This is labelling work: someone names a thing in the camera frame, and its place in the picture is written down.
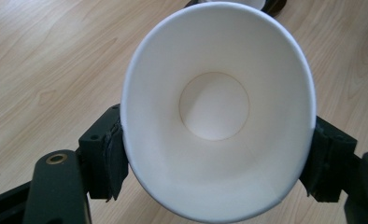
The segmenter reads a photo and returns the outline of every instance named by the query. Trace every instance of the wooden table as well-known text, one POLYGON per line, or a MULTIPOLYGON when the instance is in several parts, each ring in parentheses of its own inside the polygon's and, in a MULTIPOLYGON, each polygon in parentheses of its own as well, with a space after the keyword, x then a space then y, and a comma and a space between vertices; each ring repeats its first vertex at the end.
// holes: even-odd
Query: wooden table
MULTIPOLYGON (((32 178, 35 162, 78 138, 120 101, 132 54, 187 1, 0 0, 0 193, 32 178)), ((368 1, 288 0, 276 17, 313 71, 318 115, 368 151, 368 1)), ((346 223, 343 204, 316 203, 301 183, 243 223, 346 223)), ((93 223, 193 223, 167 211, 133 174, 117 202, 91 201, 93 223)))

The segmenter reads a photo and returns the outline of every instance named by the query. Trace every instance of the white object behind cup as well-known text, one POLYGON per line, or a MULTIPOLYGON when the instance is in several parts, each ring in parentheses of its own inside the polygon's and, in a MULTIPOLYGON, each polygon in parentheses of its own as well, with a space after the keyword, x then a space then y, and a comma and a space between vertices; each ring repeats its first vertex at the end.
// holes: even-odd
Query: white object behind cup
POLYGON ((291 190, 316 100, 306 59, 277 21, 251 7, 205 3, 144 38, 120 112, 143 188, 183 217, 226 223, 265 212, 291 190))
POLYGON ((230 2, 230 3, 239 3, 246 5, 248 7, 254 7, 258 10, 261 10, 263 6, 265 6, 265 0, 199 0, 199 3, 209 3, 209 2, 230 2))

